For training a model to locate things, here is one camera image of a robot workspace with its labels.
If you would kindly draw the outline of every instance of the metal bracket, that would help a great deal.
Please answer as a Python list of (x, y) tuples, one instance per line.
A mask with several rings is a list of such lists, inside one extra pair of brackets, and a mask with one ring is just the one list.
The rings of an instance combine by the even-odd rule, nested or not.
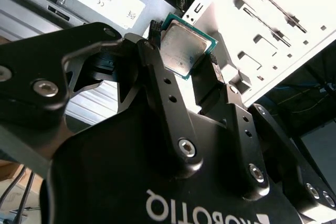
[(269, 112), (259, 104), (249, 111), (257, 131), (278, 162), (283, 193), (302, 215), (318, 222), (336, 218), (336, 195), (317, 175)]

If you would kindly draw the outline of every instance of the power supply label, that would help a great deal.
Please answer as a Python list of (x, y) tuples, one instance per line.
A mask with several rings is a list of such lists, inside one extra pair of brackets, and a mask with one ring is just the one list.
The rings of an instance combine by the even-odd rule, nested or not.
[(132, 28), (145, 8), (140, 0), (78, 0), (124, 29)]

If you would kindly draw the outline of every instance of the processor chip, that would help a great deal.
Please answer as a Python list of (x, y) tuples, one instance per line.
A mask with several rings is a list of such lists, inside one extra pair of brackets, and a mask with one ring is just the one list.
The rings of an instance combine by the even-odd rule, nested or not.
[(161, 37), (162, 61), (166, 68), (187, 79), (195, 63), (202, 55), (209, 54), (217, 41), (177, 20), (175, 15), (170, 14), (167, 19), (170, 23), (163, 25)]

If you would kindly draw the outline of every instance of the robotiq logo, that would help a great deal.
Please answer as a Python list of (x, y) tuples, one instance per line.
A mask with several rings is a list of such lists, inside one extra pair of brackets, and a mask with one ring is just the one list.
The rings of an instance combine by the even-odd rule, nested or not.
[[(169, 210), (171, 211), (170, 213), (170, 218), (171, 218), (171, 223), (172, 224), (201, 224), (200, 223), (200, 216), (204, 215), (207, 219), (207, 224), (270, 224), (269, 223), (269, 218), (267, 215), (264, 214), (257, 214), (257, 218), (259, 222), (252, 222), (250, 220), (246, 220), (243, 218), (238, 218), (233, 215), (227, 215), (224, 216), (221, 212), (213, 212), (211, 215), (210, 213), (203, 207), (195, 207), (193, 209), (193, 222), (191, 220), (188, 220), (187, 216), (187, 204), (182, 202), (182, 220), (177, 220), (176, 217), (176, 202), (174, 199), (170, 200), (170, 206), (168, 205), (167, 201), (160, 195), (157, 195), (153, 193), (151, 190), (147, 190), (147, 193), (149, 194), (149, 198), (147, 199), (146, 202), (146, 210), (149, 215), (153, 220), (155, 221), (164, 221), (168, 218), (169, 215)], [(163, 212), (161, 214), (154, 213), (152, 209), (152, 204), (154, 201), (158, 201), (161, 203), (163, 207)]]

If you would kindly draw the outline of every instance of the black cable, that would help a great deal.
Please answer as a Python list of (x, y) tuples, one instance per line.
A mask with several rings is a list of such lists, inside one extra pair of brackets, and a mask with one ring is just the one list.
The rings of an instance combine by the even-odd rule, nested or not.
[(16, 183), (21, 179), (21, 177), (23, 176), (23, 174), (25, 173), (25, 171), (26, 171), (26, 167), (24, 166), (21, 169), (20, 173), (13, 180), (13, 182), (7, 187), (7, 189), (1, 195), (1, 197), (0, 197), (0, 209), (1, 209), (2, 205), (3, 205), (3, 203), (5, 202), (5, 199), (8, 196), (9, 192), (13, 189), (13, 187), (16, 185)]
[(23, 213), (23, 210), (25, 209), (27, 198), (28, 198), (31, 186), (33, 184), (34, 175), (35, 174), (33, 172), (31, 172), (28, 183), (27, 183), (27, 186), (26, 186), (26, 189), (25, 189), (25, 192), (23, 193), (22, 200), (20, 202), (19, 209), (18, 209), (17, 214), (14, 218), (14, 224), (21, 224), (21, 222), (22, 222), (22, 213)]

